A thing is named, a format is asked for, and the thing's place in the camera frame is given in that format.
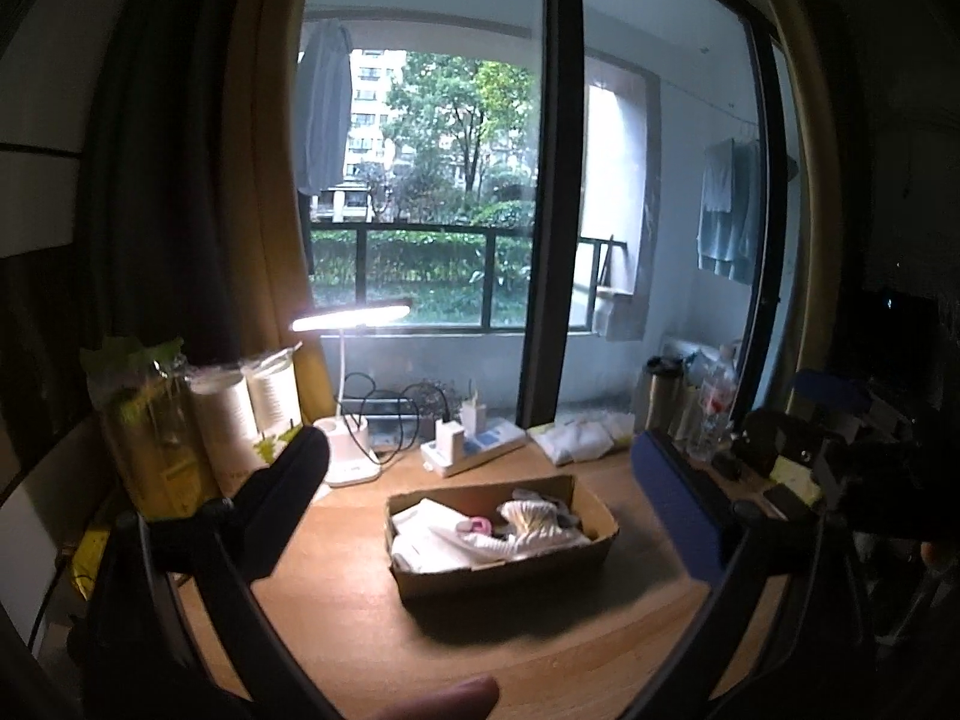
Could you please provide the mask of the white charger on strip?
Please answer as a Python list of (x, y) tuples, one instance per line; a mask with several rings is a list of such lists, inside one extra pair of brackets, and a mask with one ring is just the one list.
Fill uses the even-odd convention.
[(467, 387), (467, 396), (460, 403), (459, 421), (467, 436), (478, 436), (487, 429), (487, 405), (478, 393), (477, 385), (471, 380)]

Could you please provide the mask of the dark grey dotted sock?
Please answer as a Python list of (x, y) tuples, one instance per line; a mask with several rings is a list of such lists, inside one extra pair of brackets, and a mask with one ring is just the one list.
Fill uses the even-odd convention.
[(581, 525), (579, 517), (571, 512), (568, 504), (566, 504), (563, 499), (558, 499), (558, 497), (555, 496), (547, 496), (546, 494), (539, 493), (539, 491), (527, 488), (514, 488), (512, 489), (511, 495), (514, 500), (532, 500), (532, 502), (546, 502), (547, 504), (553, 505), (553, 509), (556, 511), (556, 520), (558, 520), (558, 523), (560, 523), (562, 527), (578, 528), (579, 525)]

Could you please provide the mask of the striped brown white cloth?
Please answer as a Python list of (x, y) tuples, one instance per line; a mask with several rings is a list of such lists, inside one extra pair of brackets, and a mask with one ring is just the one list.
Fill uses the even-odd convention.
[(560, 523), (560, 511), (546, 500), (506, 500), (498, 514), (509, 527), (506, 541), (518, 553), (583, 546), (589, 538), (576, 527)]

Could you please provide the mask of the hanging grey shirt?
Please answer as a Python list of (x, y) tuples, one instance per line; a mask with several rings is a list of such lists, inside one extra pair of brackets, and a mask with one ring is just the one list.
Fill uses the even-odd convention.
[(343, 177), (352, 126), (352, 39), (338, 20), (319, 20), (296, 69), (296, 188), (319, 195)]

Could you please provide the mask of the cardboard box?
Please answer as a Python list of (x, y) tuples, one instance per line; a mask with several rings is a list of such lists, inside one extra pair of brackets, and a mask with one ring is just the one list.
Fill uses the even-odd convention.
[[(581, 520), (578, 530), (589, 538), (583, 546), (569, 546), (559, 550), (518, 553), (509, 546), (506, 536), (509, 527), (498, 514), (506, 500), (512, 499), (512, 489), (527, 488), (539, 491), (547, 496), (563, 499), (573, 514)], [(421, 499), (438, 500), (467, 517), (485, 517), (493, 523), (493, 539), (508, 555), (506, 561), (495, 562), (488, 566), (459, 569), (444, 574), (410, 574), (402, 571), (392, 562), (389, 548), (392, 541), (391, 517), (415, 505)], [(389, 571), (397, 585), (400, 598), (409, 603), (430, 596), (449, 593), (473, 592), (491, 587), (501, 587), (506, 583), (521, 582), (531, 578), (544, 578), (550, 574), (573, 572), (580, 574), (592, 571), (604, 564), (613, 541), (619, 536), (620, 525), (612, 511), (586, 483), (573, 475), (547, 476), (546, 478), (516, 479), (506, 483), (459, 484), (450, 488), (420, 489), (413, 493), (396, 494), (389, 497), (386, 504), (386, 551), (389, 556)]]

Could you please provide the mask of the green snack bag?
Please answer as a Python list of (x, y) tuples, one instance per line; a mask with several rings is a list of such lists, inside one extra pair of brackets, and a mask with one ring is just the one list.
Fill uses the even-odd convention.
[(82, 364), (107, 445), (143, 518), (189, 518), (221, 496), (190, 401), (181, 340), (145, 346), (106, 337), (83, 351)]

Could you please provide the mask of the brown curtain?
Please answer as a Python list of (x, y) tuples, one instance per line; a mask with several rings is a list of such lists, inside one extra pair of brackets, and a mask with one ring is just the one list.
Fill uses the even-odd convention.
[(291, 114), (304, 0), (124, 0), (94, 87), (73, 243), (85, 348), (194, 364), (288, 346), (308, 309)]

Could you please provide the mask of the plastic bag of white cloths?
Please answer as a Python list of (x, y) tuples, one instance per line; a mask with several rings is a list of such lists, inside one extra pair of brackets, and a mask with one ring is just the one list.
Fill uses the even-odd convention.
[(626, 449), (633, 439), (633, 427), (635, 417), (630, 413), (602, 411), (532, 427), (527, 433), (551, 465), (565, 466), (599, 460), (610, 452)]

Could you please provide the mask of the clear water bottle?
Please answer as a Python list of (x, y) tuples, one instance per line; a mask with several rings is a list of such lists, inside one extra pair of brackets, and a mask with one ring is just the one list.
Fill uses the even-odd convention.
[(700, 416), (695, 432), (686, 444), (686, 451), (692, 460), (709, 463), (724, 437), (739, 387), (734, 366), (735, 355), (736, 347), (733, 344), (723, 344), (719, 348), (718, 359), (704, 374), (698, 400)]

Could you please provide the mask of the white power strip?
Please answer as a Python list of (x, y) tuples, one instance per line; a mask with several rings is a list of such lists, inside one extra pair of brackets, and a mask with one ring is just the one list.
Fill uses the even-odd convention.
[(438, 419), (434, 439), (420, 445), (421, 461), (427, 472), (448, 478), (519, 449), (528, 438), (524, 429), (501, 418), (492, 419), (478, 436), (467, 436), (460, 422)]

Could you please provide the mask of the hanging light blue towels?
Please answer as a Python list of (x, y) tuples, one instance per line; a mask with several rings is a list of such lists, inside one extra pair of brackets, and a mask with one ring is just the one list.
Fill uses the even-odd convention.
[(760, 144), (727, 138), (711, 145), (704, 159), (698, 268), (752, 284), (760, 229)]

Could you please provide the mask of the paper cup package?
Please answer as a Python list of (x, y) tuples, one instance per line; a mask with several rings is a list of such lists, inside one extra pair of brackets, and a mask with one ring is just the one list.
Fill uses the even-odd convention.
[(298, 349), (295, 344), (236, 364), (187, 372), (203, 447), (226, 497), (233, 497), (252, 473), (267, 468), (301, 427)]

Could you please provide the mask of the stainless steel tumbler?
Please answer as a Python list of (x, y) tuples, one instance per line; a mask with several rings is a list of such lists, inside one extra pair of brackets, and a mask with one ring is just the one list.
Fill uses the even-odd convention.
[(667, 429), (674, 417), (683, 385), (683, 366), (675, 356), (654, 356), (644, 366), (641, 388), (641, 431)]

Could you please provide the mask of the pink plush toy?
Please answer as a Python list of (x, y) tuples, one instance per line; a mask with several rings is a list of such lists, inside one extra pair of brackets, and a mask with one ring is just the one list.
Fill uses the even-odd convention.
[(464, 535), (491, 536), (493, 535), (493, 523), (485, 517), (469, 517), (464, 522), (457, 523), (455, 531)]

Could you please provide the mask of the black balcony railing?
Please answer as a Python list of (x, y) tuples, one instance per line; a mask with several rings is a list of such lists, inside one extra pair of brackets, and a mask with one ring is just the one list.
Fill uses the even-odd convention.
[(412, 332), (521, 330), (532, 262), (523, 227), (314, 221), (308, 234), (317, 304), (408, 299)]

